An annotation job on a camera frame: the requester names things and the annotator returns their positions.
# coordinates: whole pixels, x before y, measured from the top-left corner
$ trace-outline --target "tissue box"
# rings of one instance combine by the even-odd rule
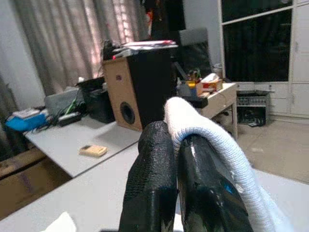
[[[203,92],[216,92],[223,88],[222,79],[203,83]]]

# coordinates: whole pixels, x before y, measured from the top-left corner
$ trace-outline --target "speaker woofer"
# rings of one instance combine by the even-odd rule
[[[128,124],[132,125],[135,122],[134,111],[127,102],[124,101],[123,103],[121,103],[120,111],[121,111],[122,117]]]

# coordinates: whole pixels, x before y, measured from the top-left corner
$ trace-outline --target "white fabric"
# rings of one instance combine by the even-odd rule
[[[225,166],[233,174],[236,187],[247,208],[253,231],[293,231],[289,220],[273,200],[261,194],[260,186],[245,154],[223,128],[201,116],[188,102],[178,97],[167,101],[165,122],[168,124],[176,155],[182,140],[189,134],[199,134],[211,143]]]
[[[41,232],[76,232],[76,226],[69,214],[64,212]]]

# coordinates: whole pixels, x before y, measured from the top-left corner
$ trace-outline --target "speaker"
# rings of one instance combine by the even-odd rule
[[[142,131],[163,120],[166,100],[176,95],[168,49],[107,60],[103,70],[118,125]]]

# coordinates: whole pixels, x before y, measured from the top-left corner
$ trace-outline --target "white desk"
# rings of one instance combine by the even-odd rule
[[[29,132],[26,137],[71,177],[76,177],[137,142],[140,134],[120,127],[116,122],[104,124],[85,117],[62,128]],[[106,146],[108,152],[101,158],[81,156],[78,154],[79,149],[85,145]]]
[[[39,232],[64,211],[73,218],[77,232],[117,230],[127,174],[137,155],[137,144],[134,144],[0,221],[0,231]],[[255,173],[290,218],[295,231],[308,231],[309,186],[261,171]]]
[[[213,118],[229,107],[232,107],[233,136],[237,139],[237,87],[235,83],[223,83],[223,88],[211,94],[208,97],[208,105],[199,109],[199,112],[207,118]]]

